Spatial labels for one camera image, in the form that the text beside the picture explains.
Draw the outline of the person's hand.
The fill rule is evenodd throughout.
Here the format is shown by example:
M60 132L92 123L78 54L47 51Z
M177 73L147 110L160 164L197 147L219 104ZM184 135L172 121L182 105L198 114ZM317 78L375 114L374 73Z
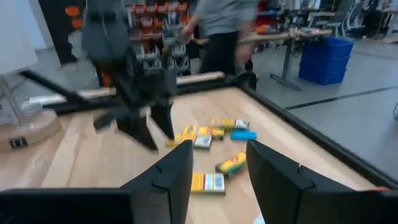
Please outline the person's hand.
M185 26L180 33L180 41L183 44L187 44L193 37L194 28L190 26Z

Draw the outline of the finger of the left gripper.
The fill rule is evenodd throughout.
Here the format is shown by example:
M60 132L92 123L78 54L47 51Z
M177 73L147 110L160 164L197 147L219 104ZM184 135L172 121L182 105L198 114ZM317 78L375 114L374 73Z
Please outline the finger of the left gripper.
M150 116L162 132L169 138L174 139L174 129L171 119L172 104L154 105L150 108Z
M141 116L139 110L127 110L116 118L118 129L127 134L151 151L156 151L157 146L147 127L146 115Z

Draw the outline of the person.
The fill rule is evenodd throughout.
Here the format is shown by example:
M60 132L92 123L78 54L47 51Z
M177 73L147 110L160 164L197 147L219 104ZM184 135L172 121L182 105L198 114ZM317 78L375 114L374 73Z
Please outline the person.
M254 25L259 0L199 0L186 26L200 26L205 37L200 73L234 74L237 63L251 59L253 44L240 44Z

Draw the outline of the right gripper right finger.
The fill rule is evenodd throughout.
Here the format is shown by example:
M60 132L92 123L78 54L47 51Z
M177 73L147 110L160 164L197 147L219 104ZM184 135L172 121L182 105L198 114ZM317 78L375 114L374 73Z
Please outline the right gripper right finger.
M398 224L398 190L351 189L256 140L246 160L266 224Z

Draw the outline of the red grey parts shelf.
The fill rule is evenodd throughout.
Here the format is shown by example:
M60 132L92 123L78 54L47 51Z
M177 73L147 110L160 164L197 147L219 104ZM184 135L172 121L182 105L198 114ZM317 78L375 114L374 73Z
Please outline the red grey parts shelf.
M187 76L190 57L180 31L188 23L189 0L126 0L130 40L147 73L163 68Z

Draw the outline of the blue stacked bins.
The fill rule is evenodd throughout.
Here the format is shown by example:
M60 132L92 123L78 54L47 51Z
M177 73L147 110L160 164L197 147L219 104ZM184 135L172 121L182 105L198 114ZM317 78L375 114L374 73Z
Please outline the blue stacked bins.
M341 83L345 77L354 42L322 37L303 46L298 77L318 85Z

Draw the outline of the wooden top metal table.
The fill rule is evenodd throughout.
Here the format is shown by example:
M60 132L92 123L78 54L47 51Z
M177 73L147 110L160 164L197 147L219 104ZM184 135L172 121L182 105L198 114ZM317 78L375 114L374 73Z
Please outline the wooden top metal table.
M296 40L300 39L311 39L314 37L328 36L332 34L331 29L317 29L306 27L302 29L290 28L287 32L280 34L250 34L248 37L239 41L240 44L245 43L258 43L258 42L270 42L273 40L286 40L287 48L285 51L284 64L281 76L274 73L270 73L270 78L275 80L281 85L287 86L293 90L300 91L301 87L296 83L289 80L291 71L291 50Z

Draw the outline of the white bucket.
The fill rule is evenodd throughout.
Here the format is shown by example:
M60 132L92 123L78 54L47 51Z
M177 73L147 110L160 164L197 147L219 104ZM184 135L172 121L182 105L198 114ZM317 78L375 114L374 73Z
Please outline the white bucket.
M42 103L19 105L6 81L7 75L29 73L27 67L37 62L15 4L0 0L0 92L9 104L0 108L0 152L40 144L60 129L53 110L43 109Z

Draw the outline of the teal stapler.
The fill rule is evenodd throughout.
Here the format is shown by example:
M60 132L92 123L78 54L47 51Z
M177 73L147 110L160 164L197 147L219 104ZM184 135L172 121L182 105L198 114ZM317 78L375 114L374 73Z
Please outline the teal stapler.
M248 130L234 130L231 132L231 140L248 141L257 139L257 133Z

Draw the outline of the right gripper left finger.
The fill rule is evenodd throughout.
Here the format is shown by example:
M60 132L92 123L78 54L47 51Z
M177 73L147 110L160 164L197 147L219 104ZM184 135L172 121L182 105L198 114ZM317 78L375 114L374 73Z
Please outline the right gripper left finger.
M193 173L186 140L118 188L0 192L0 224L185 224Z

